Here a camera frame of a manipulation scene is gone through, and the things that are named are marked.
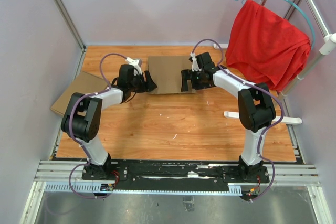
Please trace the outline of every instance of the red towel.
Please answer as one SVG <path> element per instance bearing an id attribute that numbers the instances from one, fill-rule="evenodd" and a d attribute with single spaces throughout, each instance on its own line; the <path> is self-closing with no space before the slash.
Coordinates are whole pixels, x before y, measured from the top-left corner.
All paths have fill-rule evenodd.
<path id="1" fill-rule="evenodd" d="M 282 91 L 305 67 L 306 34 L 253 0 L 247 0 L 231 30 L 226 63 L 255 83 Z"/>

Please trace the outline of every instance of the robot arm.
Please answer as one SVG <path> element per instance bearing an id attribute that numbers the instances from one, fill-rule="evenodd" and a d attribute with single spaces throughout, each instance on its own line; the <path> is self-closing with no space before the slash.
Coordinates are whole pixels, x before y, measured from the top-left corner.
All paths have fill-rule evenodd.
<path id="1" fill-rule="evenodd" d="M 143 93 L 153 91 L 157 86 L 150 73 L 141 71 L 140 60 L 127 58 L 129 64 L 121 65 L 117 82 L 104 92 L 84 98 L 75 110 L 72 121 L 72 131 L 78 142 L 83 145 L 91 157 L 91 166 L 102 176 L 108 169 L 109 153 L 103 148 L 99 138 L 99 124 L 101 111 L 123 102 L 126 102 L 132 92 Z M 75 103 L 84 94 L 74 93 L 69 101 L 66 113 L 62 119 L 61 129 L 70 136 L 70 115 Z"/>
<path id="2" fill-rule="evenodd" d="M 228 69 L 226 73 L 212 62 L 208 52 L 190 58 L 193 62 L 191 70 L 182 70 L 181 91 L 187 91 L 187 81 L 191 80 L 192 88 L 206 89 L 220 87 L 238 99 L 239 119 L 245 128 L 245 143 L 239 157 L 239 173 L 243 179 L 255 176 L 263 166 L 258 154 L 258 143 L 262 131 L 268 127 L 276 116 L 271 97 L 257 89 L 249 88 L 246 83 L 268 91 L 266 84 L 255 84 L 234 75 Z M 260 153 L 264 145 L 264 136 L 260 142 Z"/>

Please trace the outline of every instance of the clothing rack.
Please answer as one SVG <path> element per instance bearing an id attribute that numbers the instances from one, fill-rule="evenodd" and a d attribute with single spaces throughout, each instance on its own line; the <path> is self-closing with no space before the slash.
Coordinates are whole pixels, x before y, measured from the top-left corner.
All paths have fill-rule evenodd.
<path id="1" fill-rule="evenodd" d="M 330 29 L 325 22 L 315 0 L 306 0 L 307 4 L 311 10 L 311 13 L 314 16 L 314 19 L 316 23 L 319 26 L 319 29 L 322 32 L 323 39 L 324 39 L 324 45 L 319 49 L 318 54 L 306 65 L 306 67 L 296 76 L 294 80 L 292 80 L 282 92 L 278 94 L 278 99 L 283 100 L 289 92 L 293 90 L 294 87 L 296 87 L 297 84 L 299 84 L 306 75 L 326 56 L 328 55 L 332 50 L 336 47 L 336 33 L 332 34 L 330 33 Z M 227 48 L 228 44 L 221 44 L 222 47 Z"/>

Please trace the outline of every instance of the white wall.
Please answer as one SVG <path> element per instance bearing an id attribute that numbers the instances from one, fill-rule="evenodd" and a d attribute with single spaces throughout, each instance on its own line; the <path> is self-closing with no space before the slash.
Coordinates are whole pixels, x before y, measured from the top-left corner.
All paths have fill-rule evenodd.
<path id="1" fill-rule="evenodd" d="M 18 223 L 80 50 L 53 0 L 0 0 L 0 20 L 0 222 Z"/>
<path id="2" fill-rule="evenodd" d="M 336 0 L 316 0 L 329 24 L 331 32 L 336 32 Z M 309 14 L 316 31 L 316 47 L 310 54 L 314 57 L 323 45 L 323 36 L 314 21 L 306 1 L 300 5 Z M 304 19 L 295 13 L 291 22 L 310 31 Z M 292 116 L 301 116 L 303 124 L 295 126 L 303 154 L 309 164 L 315 164 L 324 194 L 329 203 L 333 219 L 336 221 L 336 51 L 326 56 L 314 70 L 289 95 L 288 102 Z"/>
<path id="3" fill-rule="evenodd" d="M 286 3 L 276 1 L 273 6 L 284 12 Z M 233 0 L 63 2 L 87 44 L 177 45 L 194 44 L 208 37 L 228 42 L 233 21 L 242 7 Z"/>

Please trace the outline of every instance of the wooden tabletop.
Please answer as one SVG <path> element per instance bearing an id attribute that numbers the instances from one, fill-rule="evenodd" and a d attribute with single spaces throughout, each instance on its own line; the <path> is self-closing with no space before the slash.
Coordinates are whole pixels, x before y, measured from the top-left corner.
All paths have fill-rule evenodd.
<path id="1" fill-rule="evenodd" d="M 90 46 L 82 70 L 100 76 L 99 61 L 111 52 L 142 59 L 148 56 L 189 57 L 191 46 Z M 197 53 L 210 52 L 215 63 L 219 50 L 199 46 Z M 109 80 L 118 76 L 124 60 L 110 56 L 103 63 Z M 234 74 L 243 77 L 235 70 Z M 236 98 L 221 88 L 196 94 L 139 93 L 129 103 L 102 112 L 99 137 L 112 158 L 187 159 L 237 161 L 244 146 L 245 130 L 239 120 L 227 119 L 224 111 L 238 111 Z M 295 162 L 287 127 L 279 124 L 266 135 L 264 156 L 278 162 Z M 57 157 L 85 157 L 72 139 L 63 134 Z"/>

